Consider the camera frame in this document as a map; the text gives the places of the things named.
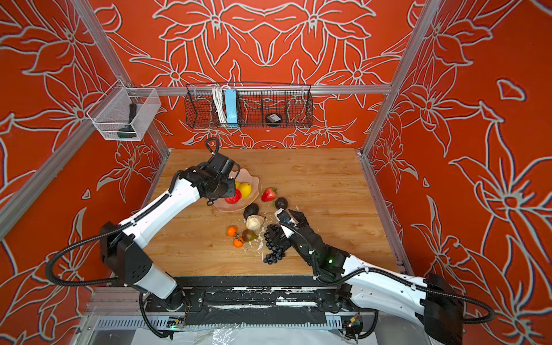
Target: lemon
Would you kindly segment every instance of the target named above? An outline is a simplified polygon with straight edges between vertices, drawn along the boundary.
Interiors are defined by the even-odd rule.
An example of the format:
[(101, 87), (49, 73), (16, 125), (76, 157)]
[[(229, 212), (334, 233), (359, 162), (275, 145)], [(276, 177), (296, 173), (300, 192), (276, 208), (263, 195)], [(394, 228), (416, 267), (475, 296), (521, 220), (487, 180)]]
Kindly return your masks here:
[(243, 182), (243, 183), (240, 183), (239, 186), (237, 186), (237, 189), (242, 193), (242, 198), (246, 198), (251, 194), (251, 190), (253, 188), (249, 183)]

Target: wooden surface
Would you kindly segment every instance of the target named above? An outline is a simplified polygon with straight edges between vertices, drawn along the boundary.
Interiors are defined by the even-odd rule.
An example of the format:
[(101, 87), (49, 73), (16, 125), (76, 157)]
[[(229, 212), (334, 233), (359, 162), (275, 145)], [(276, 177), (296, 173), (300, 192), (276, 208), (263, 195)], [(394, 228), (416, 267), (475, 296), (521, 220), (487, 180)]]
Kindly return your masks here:
[[(378, 218), (357, 155), (352, 148), (301, 150), (221, 150), (261, 179), (263, 191), (278, 189), (288, 208), (305, 214), (312, 229), (325, 243), (391, 270), (397, 270), (385, 232)], [(156, 187), (154, 197), (167, 190), (177, 170), (204, 162), (204, 150), (173, 150)], [(255, 200), (265, 225), (275, 223), (274, 202)], [(293, 248), (277, 264), (263, 264), (269, 253), (261, 238), (234, 248), (226, 229), (245, 230), (243, 210), (218, 211), (200, 199), (174, 217), (158, 232), (145, 252), (172, 275), (311, 274), (312, 269)]]

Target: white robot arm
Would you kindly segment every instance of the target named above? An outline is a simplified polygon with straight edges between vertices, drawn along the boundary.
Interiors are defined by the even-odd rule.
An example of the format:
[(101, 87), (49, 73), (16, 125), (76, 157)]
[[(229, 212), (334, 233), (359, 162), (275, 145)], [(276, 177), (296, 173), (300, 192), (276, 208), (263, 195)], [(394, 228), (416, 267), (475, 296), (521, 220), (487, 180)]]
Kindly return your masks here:
[[(312, 266), (315, 280), (339, 286), (336, 294), (358, 308), (400, 316), (423, 327), (435, 340), (454, 345), (462, 344), (463, 324), (485, 323), (495, 317), (490, 306), (457, 295), (446, 280), (436, 274), (413, 277), (372, 265), (325, 244), (311, 229), (303, 213), (279, 209), (275, 215), (279, 223), (268, 227), (267, 241), (283, 249), (293, 246)], [(465, 319), (464, 302), (481, 307), (487, 315)]]
[[(217, 143), (215, 151), (208, 145), (211, 140)], [(206, 146), (212, 153), (211, 159), (176, 172), (171, 186), (147, 207), (119, 224), (105, 224), (100, 235), (74, 243), (55, 254), (46, 265), (48, 280), (63, 286), (122, 281), (142, 293), (155, 294), (167, 311), (181, 310), (186, 299), (183, 289), (153, 263), (143, 248), (166, 223), (200, 198), (206, 198), (207, 204), (212, 205), (218, 198), (235, 195), (236, 184), (229, 174), (234, 166), (237, 166), (239, 173), (240, 166), (218, 153), (218, 139), (208, 139)], [(276, 212), (279, 225), (270, 225), (265, 237), (284, 249), (293, 246), (312, 266), (313, 278), (323, 285), (338, 286), (336, 294), (348, 305), (400, 316), (424, 327), (429, 336), (447, 345), (461, 344), (464, 323), (483, 323), (494, 318), (492, 308), (469, 297), (456, 295), (450, 285), (437, 275), (422, 278), (392, 272), (326, 245), (310, 228), (303, 213), (289, 212), (291, 216), (282, 209)], [(72, 282), (62, 280), (53, 273), (56, 261), (64, 254), (98, 239), (102, 262), (117, 278)], [(476, 319), (464, 319), (462, 302), (476, 304), (487, 310), (488, 314)], [(142, 301), (140, 309), (147, 320)], [(163, 336), (153, 327), (150, 329)]]

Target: red wall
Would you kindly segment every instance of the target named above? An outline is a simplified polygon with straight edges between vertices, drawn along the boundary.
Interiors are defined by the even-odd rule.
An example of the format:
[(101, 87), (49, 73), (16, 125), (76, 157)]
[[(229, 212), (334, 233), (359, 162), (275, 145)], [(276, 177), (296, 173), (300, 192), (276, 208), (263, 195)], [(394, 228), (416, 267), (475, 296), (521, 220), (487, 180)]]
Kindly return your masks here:
[[(0, 207), (85, 121), (114, 82), (69, 2), (0, 2)], [(126, 144), (95, 132), (0, 242), (0, 344), (68, 343), (91, 288), (53, 286), (53, 253), (141, 207), (161, 162), (151, 138)], [(63, 279), (106, 277), (97, 243), (56, 268)]]
[[(91, 0), (132, 81), (389, 83), (423, 1), (133, 2)], [(182, 97), (165, 97), (156, 125), (169, 147), (362, 146), (382, 95), (315, 98), (309, 130), (203, 130), (185, 124)]]
[(496, 310), (466, 344), (551, 343), (551, 32), (550, 2), (445, 1), (370, 153), (415, 273)]

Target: black wire basket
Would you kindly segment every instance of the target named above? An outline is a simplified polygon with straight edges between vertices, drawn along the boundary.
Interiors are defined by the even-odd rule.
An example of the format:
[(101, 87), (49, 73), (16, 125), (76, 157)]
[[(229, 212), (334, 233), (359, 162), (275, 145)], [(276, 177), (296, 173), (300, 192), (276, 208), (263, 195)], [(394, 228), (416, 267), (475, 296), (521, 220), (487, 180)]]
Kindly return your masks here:
[[(212, 88), (223, 85), (236, 91), (236, 123), (220, 123)], [(191, 128), (309, 128), (314, 119), (310, 85), (241, 82), (186, 88), (186, 123)]]

